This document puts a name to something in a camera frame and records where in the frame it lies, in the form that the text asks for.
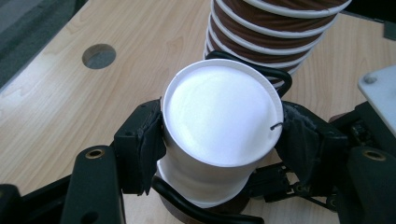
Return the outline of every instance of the table surface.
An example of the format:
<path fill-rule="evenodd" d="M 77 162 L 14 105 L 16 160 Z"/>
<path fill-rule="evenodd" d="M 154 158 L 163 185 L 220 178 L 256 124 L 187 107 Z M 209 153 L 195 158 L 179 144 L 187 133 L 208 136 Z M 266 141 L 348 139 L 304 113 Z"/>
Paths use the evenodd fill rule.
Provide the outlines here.
<path fill-rule="evenodd" d="M 203 59 L 210 1 L 89 1 L 0 92 L 0 182 L 24 195 L 72 172 L 77 154 L 108 145 L 141 103 L 163 96 L 181 68 Z M 360 76 L 396 64 L 396 42 L 382 24 L 340 15 L 293 78 L 284 100 L 323 119 L 364 102 Z M 117 52 L 103 69 L 87 68 L 84 51 Z M 278 161 L 273 152 L 264 162 Z M 125 196 L 128 223 L 179 223 L 152 190 Z M 303 199 L 251 201 L 245 214 L 266 223 L 338 223 Z"/>

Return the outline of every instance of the hole in table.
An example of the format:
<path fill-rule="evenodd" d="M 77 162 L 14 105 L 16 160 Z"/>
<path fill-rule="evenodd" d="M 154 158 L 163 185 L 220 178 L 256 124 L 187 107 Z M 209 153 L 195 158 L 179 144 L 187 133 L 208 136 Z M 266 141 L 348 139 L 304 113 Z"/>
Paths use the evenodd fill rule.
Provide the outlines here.
<path fill-rule="evenodd" d="M 91 69 L 101 69 L 111 65 L 116 59 L 116 51 L 107 44 L 97 44 L 87 48 L 82 54 L 82 62 Z"/>

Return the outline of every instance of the wooden table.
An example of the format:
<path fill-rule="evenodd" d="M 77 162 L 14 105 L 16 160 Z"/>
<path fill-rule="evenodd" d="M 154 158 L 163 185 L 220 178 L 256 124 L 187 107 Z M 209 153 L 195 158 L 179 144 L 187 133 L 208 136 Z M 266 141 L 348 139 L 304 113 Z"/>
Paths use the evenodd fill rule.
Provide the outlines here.
<path fill-rule="evenodd" d="M 0 92 L 0 182 L 26 194 L 69 175 L 86 147 L 110 144 L 136 106 L 163 96 L 177 71 L 203 59 L 209 11 L 208 0 L 89 1 Z M 83 64 L 95 44 L 117 52 L 110 66 Z M 340 15 L 283 99 L 329 119 L 364 101 L 360 76 L 392 64 L 396 43 L 382 37 L 382 24 Z M 126 196 L 125 205 L 128 223 L 179 223 L 154 190 Z M 266 223 L 338 223 L 299 198 L 252 201 L 244 213 Z"/>

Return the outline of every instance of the stack of cups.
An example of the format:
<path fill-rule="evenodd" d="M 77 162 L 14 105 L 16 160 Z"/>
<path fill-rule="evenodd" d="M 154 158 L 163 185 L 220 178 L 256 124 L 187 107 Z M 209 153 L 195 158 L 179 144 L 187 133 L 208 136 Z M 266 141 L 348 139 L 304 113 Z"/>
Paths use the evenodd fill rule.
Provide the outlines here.
<path fill-rule="evenodd" d="M 212 0 L 205 56 L 221 50 L 293 75 L 351 0 Z M 279 80 L 268 77 L 275 87 Z"/>

